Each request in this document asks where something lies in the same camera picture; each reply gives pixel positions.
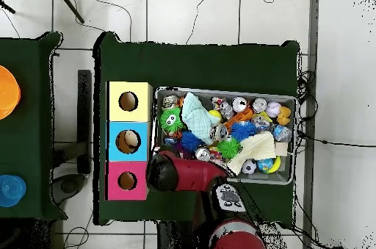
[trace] box with hole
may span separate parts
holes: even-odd
[[[109,122],[110,162],[145,162],[149,147],[149,123]]]
[[[153,88],[146,82],[109,82],[109,120],[148,122]]]
[[[107,174],[108,201],[144,201],[147,162],[110,162]]]

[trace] green spiky ball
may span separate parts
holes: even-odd
[[[159,120],[163,130],[175,133],[178,130],[183,129],[184,124],[180,119],[180,111],[180,107],[174,107],[173,109],[166,109],[163,111]],[[171,115],[175,115],[173,121],[169,119]]]
[[[238,154],[240,148],[242,147],[240,143],[235,139],[231,138],[231,140],[219,142],[218,151],[222,154],[222,156],[226,159],[233,159],[235,155]]]

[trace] dark green table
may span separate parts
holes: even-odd
[[[66,218],[51,200],[53,133],[51,132],[51,54],[62,35],[49,32],[38,39],[0,39],[0,65],[21,88],[12,114],[0,120],[0,174],[22,177],[25,196],[11,208],[0,207],[0,217]]]
[[[146,201],[104,200],[106,95],[101,87],[106,87],[107,81],[148,82],[154,89],[171,86],[296,96],[298,50],[295,41],[284,46],[177,46],[122,43],[114,33],[102,33],[93,52],[97,98],[94,106],[95,222],[191,221],[198,199],[196,192],[150,191]],[[246,184],[243,187],[265,220],[280,221],[287,228],[292,226],[294,182],[286,186]]]

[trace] yellow ball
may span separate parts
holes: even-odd
[[[222,122],[222,115],[215,109],[210,110],[209,114],[215,116],[216,118],[220,118],[220,121]]]

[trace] gray metal tray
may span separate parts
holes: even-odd
[[[288,147],[288,156],[281,157],[281,166],[278,171],[275,173],[267,174],[260,171],[256,171],[252,175],[247,175],[240,173],[237,177],[228,178],[229,181],[241,181],[241,182],[250,182],[250,183],[260,183],[260,184],[288,184],[292,181],[293,171],[295,166],[295,143],[297,137],[297,124],[296,117],[297,111],[299,109],[299,103],[295,97],[288,95],[263,95],[257,93],[235,93],[229,91],[218,91],[218,90],[198,90],[198,89],[189,89],[189,88],[171,88],[171,87],[159,87],[156,89],[153,100],[154,108],[154,121],[153,121],[153,134],[151,137],[151,147],[157,143],[163,143],[164,134],[162,132],[161,126],[158,119],[162,113],[162,100],[168,95],[177,95],[182,97],[188,92],[193,93],[201,101],[202,105],[209,111],[213,109],[213,103],[210,101],[211,97],[226,98],[227,100],[232,100],[235,97],[243,97],[247,100],[253,100],[254,98],[260,97],[264,98],[267,102],[277,101],[285,107],[290,108],[292,111],[290,115],[290,122],[286,125],[289,127],[292,133],[292,140],[289,143]]]

